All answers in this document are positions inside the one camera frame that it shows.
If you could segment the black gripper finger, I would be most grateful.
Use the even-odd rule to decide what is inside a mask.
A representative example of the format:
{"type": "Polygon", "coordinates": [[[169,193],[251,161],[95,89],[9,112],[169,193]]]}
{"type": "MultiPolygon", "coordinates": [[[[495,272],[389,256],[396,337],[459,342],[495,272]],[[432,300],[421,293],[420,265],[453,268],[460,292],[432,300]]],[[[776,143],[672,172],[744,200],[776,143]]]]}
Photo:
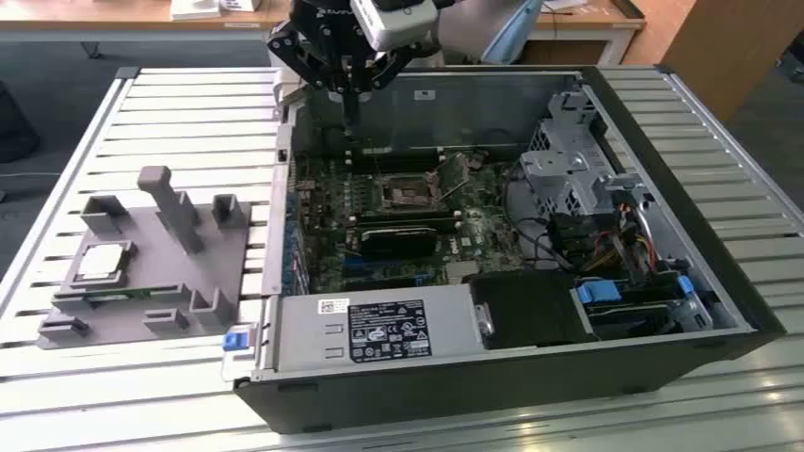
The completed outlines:
{"type": "Polygon", "coordinates": [[[360,96],[384,89],[407,64],[420,54],[420,44],[413,42],[391,50],[373,62],[372,52],[363,45],[351,56],[351,135],[357,135],[360,123],[360,96]]]}
{"type": "Polygon", "coordinates": [[[268,47],[301,79],[315,89],[327,89],[340,101],[344,135],[349,137],[352,93],[336,36],[329,25],[313,25],[308,34],[303,34],[295,25],[279,25],[272,31],[268,47]]]}

